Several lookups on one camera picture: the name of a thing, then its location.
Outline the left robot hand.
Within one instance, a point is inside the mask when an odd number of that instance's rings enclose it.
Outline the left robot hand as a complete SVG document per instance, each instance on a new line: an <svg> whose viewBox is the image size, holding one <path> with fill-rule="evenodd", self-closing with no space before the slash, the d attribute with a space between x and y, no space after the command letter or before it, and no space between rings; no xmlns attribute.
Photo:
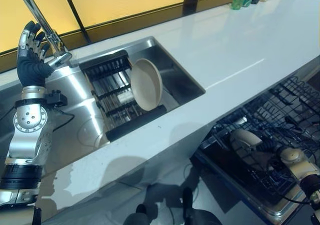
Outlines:
<svg viewBox="0 0 320 225"><path fill-rule="evenodd" d="M29 21L19 38L17 47L17 75L22 87L46 86L46 79L54 69L44 62L50 44L42 44L45 33L40 31L41 25Z"/></svg>

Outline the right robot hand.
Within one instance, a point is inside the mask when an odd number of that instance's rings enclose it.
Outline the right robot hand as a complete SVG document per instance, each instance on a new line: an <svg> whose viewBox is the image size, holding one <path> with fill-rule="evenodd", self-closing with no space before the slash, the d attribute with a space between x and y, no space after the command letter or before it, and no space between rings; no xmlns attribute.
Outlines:
<svg viewBox="0 0 320 225"><path fill-rule="evenodd" d="M253 148L253 151L261 153L263 155L279 156L285 148L286 146L281 142L275 139L267 138L265 140L262 140L262 142L258 145L256 145Z"/></svg>

